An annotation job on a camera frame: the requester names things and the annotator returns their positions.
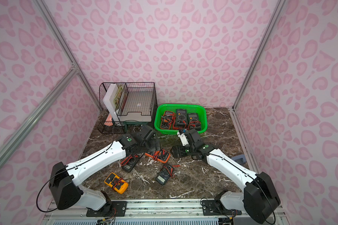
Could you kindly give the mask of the orange wide multimeter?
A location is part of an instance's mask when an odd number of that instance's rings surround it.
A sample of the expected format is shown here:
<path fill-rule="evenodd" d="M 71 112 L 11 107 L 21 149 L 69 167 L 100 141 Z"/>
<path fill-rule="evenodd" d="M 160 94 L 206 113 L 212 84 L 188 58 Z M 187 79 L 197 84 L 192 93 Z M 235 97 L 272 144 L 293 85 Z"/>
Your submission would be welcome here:
<path fill-rule="evenodd" d="M 158 161 L 160 163 L 166 164 L 171 154 L 168 151 L 162 149 L 159 151 L 146 152 L 145 156 L 150 157 L 154 161 Z"/>

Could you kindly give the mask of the orange multimeter tall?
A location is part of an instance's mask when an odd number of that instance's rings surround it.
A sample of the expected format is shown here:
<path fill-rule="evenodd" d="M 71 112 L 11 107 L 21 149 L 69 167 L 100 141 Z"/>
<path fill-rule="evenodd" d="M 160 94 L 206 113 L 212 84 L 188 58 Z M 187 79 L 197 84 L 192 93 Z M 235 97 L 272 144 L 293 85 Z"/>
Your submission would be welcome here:
<path fill-rule="evenodd" d="M 173 129 L 174 115 L 175 114 L 172 111 L 165 111 L 165 113 L 161 116 L 160 129 Z"/>

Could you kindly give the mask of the small dark multimeter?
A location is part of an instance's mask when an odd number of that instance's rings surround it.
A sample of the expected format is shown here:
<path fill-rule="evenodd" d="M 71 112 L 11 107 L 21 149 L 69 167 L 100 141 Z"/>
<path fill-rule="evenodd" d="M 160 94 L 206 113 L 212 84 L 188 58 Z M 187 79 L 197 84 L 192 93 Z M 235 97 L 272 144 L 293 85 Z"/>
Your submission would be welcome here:
<path fill-rule="evenodd" d="M 121 169 L 125 172 L 131 172 L 140 159 L 141 156 L 137 154 L 128 156 L 120 163 Z"/>
<path fill-rule="evenodd" d="M 174 178 L 174 166 L 170 164 L 164 164 L 159 173 L 157 174 L 155 180 L 160 185 L 165 185 L 170 178 Z"/>

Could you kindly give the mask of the large green multimeter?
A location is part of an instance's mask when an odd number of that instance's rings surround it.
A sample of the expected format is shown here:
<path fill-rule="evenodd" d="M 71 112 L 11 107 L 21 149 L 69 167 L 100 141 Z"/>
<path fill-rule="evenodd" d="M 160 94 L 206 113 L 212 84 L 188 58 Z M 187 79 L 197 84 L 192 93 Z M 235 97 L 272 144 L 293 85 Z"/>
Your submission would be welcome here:
<path fill-rule="evenodd" d="M 177 109 L 173 124 L 174 130 L 186 128 L 188 124 L 187 111 L 185 109 Z"/>

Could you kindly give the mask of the green plastic basket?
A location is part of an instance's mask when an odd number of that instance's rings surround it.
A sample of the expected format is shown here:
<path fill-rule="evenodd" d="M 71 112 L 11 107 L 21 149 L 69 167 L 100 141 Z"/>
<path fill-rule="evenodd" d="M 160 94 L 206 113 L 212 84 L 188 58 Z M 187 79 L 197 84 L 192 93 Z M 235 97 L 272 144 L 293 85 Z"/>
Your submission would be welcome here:
<path fill-rule="evenodd" d="M 166 135 L 175 135 L 180 129 L 195 129 L 201 134 L 207 130 L 207 112 L 198 105 L 163 104 L 157 108 L 154 126 Z"/>

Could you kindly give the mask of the black wire desk organizer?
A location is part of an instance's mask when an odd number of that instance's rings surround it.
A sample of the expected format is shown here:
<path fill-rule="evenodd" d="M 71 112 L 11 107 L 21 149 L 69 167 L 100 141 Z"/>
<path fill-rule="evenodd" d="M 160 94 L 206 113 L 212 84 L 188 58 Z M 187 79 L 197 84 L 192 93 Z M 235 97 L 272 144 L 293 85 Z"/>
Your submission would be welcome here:
<path fill-rule="evenodd" d="M 103 134 L 123 134 L 136 126 L 154 125 L 158 108 L 154 82 L 102 83 L 99 101 L 97 128 Z"/>

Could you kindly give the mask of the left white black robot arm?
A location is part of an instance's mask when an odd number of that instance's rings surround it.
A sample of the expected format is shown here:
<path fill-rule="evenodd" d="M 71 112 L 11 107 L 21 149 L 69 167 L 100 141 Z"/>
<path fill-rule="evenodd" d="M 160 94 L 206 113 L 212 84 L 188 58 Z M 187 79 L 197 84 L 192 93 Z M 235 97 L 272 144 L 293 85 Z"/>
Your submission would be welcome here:
<path fill-rule="evenodd" d="M 46 185 L 57 210 L 81 206 L 97 214 L 108 215 L 113 210 L 108 194 L 86 188 L 82 183 L 118 160 L 159 148 L 160 140 L 155 130 L 148 125 L 142 125 L 140 131 L 121 135 L 108 146 L 83 159 L 67 165 L 63 162 L 55 164 Z"/>

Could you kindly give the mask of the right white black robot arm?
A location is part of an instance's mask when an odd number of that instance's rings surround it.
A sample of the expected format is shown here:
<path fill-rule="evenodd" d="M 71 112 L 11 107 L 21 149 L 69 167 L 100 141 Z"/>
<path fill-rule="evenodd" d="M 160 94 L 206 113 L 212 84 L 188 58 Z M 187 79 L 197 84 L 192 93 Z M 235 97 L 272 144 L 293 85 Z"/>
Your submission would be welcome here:
<path fill-rule="evenodd" d="M 218 194 L 215 197 L 216 213 L 244 211 L 259 224 L 269 222 L 281 201 L 267 173 L 256 173 L 241 166 L 218 147 L 205 143 L 195 129 L 181 129 L 177 136 L 181 144 L 172 147 L 173 157 L 191 156 L 193 160 L 201 160 L 226 175 L 242 191 L 239 194 L 230 191 Z"/>

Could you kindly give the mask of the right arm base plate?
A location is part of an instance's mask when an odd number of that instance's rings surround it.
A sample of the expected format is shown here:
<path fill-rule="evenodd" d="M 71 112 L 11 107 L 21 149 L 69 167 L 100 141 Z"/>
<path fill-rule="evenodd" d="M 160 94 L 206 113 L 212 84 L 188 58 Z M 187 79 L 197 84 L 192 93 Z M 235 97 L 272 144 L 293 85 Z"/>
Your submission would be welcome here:
<path fill-rule="evenodd" d="M 219 201 L 202 198 L 200 200 L 204 216 L 229 216 L 236 217 L 242 215 L 242 211 L 225 209 Z"/>

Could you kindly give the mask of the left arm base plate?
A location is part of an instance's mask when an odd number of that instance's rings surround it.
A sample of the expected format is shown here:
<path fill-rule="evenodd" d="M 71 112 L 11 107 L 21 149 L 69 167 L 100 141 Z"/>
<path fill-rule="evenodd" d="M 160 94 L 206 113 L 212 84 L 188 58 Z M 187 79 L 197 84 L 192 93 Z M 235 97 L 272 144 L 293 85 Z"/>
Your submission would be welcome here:
<path fill-rule="evenodd" d="M 98 211 L 87 209 L 86 217 L 124 217 L 127 209 L 127 201 L 111 201 L 106 203 Z"/>

